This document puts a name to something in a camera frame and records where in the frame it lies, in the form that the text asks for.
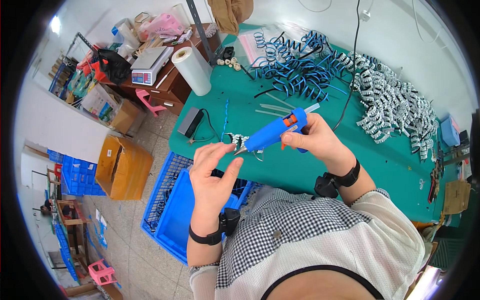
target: wrist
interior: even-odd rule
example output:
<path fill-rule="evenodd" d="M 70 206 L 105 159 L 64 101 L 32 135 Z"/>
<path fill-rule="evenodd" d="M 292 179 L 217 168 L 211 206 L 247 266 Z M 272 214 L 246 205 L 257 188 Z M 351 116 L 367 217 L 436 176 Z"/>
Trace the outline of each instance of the wrist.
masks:
<path fill-rule="evenodd" d="M 207 235 L 217 232 L 218 230 L 218 214 L 210 211 L 206 211 L 202 208 L 195 206 L 192 213 L 192 219 L 190 220 L 190 226 L 192 231 L 200 236 L 206 237 Z"/>
<path fill-rule="evenodd" d="M 331 158 L 324 159 L 324 163 L 329 173 L 343 177 L 356 166 L 357 159 L 350 149 L 342 145 Z"/>

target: plastic roll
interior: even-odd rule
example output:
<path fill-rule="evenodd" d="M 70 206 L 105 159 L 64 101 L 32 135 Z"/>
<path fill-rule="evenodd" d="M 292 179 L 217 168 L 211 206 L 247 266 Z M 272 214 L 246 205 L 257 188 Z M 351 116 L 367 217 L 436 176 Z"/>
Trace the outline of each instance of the plastic roll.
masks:
<path fill-rule="evenodd" d="M 195 47 L 183 47 L 172 55 L 172 62 L 197 96 L 210 92 L 212 68 Z"/>

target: glue gun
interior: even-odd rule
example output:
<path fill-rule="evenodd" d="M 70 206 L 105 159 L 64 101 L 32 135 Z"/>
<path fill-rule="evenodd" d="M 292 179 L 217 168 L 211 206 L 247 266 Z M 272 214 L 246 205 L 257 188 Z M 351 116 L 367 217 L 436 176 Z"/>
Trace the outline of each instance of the glue gun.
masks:
<path fill-rule="evenodd" d="M 278 118 L 270 124 L 266 125 L 259 131 L 250 136 L 242 148 L 237 150 L 233 155 L 238 155 L 243 152 L 252 152 L 256 150 L 263 150 L 268 146 L 281 142 L 281 135 L 286 132 L 298 132 L 302 134 L 301 130 L 307 125 L 307 114 L 320 107 L 320 104 L 306 108 L 296 108 L 292 110 L 292 113 L 284 118 Z M 282 150 L 285 148 L 285 144 L 282 143 Z M 307 152 L 305 149 L 297 148 L 301 153 Z"/>

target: black neckline trim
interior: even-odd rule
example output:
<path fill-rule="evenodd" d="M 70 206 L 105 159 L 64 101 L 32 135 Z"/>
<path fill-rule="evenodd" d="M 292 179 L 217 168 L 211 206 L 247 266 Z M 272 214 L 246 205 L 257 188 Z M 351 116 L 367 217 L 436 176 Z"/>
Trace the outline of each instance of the black neckline trim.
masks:
<path fill-rule="evenodd" d="M 345 268 L 342 268 L 342 267 L 338 267 L 336 265 L 321 264 L 321 265 L 312 265 L 312 266 L 309 266 L 309 267 L 298 269 L 298 270 L 292 271 L 292 272 L 290 272 L 286 275 L 283 275 L 281 278 L 277 279 L 277 281 L 275 281 L 265 291 L 264 295 L 262 296 L 262 300 L 266 300 L 267 297 L 270 295 L 270 293 L 280 283 L 282 283 L 286 279 L 288 279 L 292 276 L 304 273 L 304 272 L 309 272 L 309 271 L 314 271 L 314 270 L 331 270 L 331 271 L 336 271 L 336 272 L 343 273 L 343 274 L 347 275 L 348 277 L 355 279 L 358 283 L 363 285 L 363 287 L 366 288 L 367 291 L 369 291 L 372 294 L 372 296 L 375 297 L 375 299 L 378 299 L 378 300 L 383 300 L 384 299 L 383 296 L 380 294 L 380 292 L 367 279 L 363 278 L 362 276 L 358 275 L 357 273 L 352 272 L 352 271 L 350 271 L 348 269 L 345 269 Z"/>

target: pink plastic stool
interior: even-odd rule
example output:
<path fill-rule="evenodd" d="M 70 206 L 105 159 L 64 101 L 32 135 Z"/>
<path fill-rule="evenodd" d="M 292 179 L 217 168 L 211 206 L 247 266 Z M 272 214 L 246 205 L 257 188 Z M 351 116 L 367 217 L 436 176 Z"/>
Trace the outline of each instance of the pink plastic stool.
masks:
<path fill-rule="evenodd" d="M 90 276 L 93 278 L 93 280 L 95 280 L 98 285 L 101 286 L 104 284 L 117 282 L 117 280 L 113 280 L 112 277 L 112 275 L 115 274 L 115 270 L 112 267 L 107 268 L 107 266 L 103 264 L 103 261 L 104 259 L 102 258 L 98 262 L 95 262 L 88 266 Z"/>
<path fill-rule="evenodd" d="M 149 96 L 149 95 L 150 95 L 147 91 L 136 88 L 136 89 L 135 89 L 135 93 L 137 94 L 137 97 L 140 98 L 140 100 L 141 100 L 141 101 L 145 104 L 145 106 L 153 113 L 153 115 L 154 115 L 155 117 L 158 117 L 158 113 L 157 113 L 158 111 L 167 109 L 166 107 L 161 106 L 161 105 L 152 106 L 152 105 L 151 105 L 152 99 L 151 99 L 151 98 L 149 98 L 149 100 L 145 99 L 146 96 Z"/>

